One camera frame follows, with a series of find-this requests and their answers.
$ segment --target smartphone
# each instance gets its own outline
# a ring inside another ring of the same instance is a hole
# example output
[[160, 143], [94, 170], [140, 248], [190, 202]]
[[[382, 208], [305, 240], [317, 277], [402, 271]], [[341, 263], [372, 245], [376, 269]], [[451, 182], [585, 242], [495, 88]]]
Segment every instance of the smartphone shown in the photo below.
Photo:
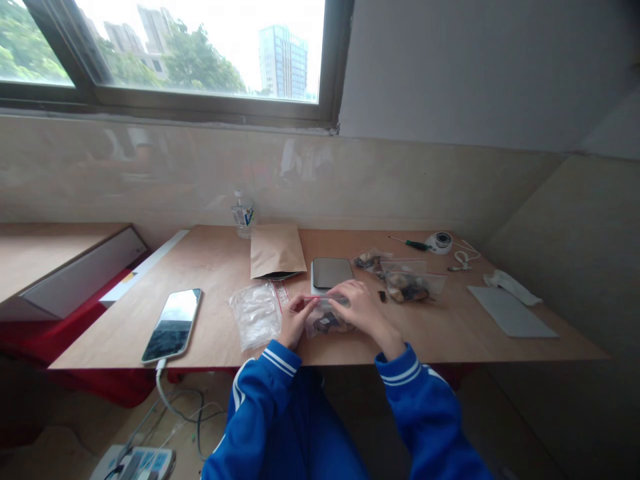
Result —
[[142, 355], [142, 363], [177, 357], [187, 350], [201, 296], [200, 289], [170, 294]]

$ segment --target plastic water bottle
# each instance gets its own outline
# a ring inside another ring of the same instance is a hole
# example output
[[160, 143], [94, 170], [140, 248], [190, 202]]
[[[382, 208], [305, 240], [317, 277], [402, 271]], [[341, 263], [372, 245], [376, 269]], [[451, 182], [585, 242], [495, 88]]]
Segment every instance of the plastic water bottle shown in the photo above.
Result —
[[233, 212], [233, 219], [235, 220], [238, 237], [250, 239], [251, 226], [254, 222], [253, 204], [250, 200], [242, 198], [242, 190], [236, 190], [235, 197], [237, 199], [237, 203], [231, 207], [231, 212]]

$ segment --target person's lap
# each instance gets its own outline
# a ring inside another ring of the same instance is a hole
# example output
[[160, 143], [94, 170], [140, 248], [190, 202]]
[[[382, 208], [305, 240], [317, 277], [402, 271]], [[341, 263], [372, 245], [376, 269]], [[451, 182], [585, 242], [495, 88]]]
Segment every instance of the person's lap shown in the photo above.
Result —
[[298, 370], [289, 405], [267, 434], [261, 478], [368, 478], [360, 454], [320, 383], [315, 369]]

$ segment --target sky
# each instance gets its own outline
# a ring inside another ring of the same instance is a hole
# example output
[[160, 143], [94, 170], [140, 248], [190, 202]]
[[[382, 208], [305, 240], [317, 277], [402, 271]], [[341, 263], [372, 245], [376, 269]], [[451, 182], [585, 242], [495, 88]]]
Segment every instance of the sky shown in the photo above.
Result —
[[262, 90], [258, 31], [271, 25], [287, 26], [309, 42], [307, 90], [317, 93], [322, 54], [324, 0], [76, 0], [106, 39], [104, 22], [128, 23], [146, 48], [149, 40], [138, 5], [165, 7], [174, 20], [182, 20], [189, 32], [203, 23], [211, 44], [238, 69], [246, 86]]

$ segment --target kraft paper bag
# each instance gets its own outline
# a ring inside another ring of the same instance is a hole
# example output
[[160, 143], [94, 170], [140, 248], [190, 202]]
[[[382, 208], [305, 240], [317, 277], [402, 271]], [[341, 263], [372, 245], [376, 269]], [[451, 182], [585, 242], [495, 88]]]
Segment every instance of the kraft paper bag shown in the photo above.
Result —
[[307, 271], [294, 223], [256, 225], [251, 230], [251, 278], [274, 272]]

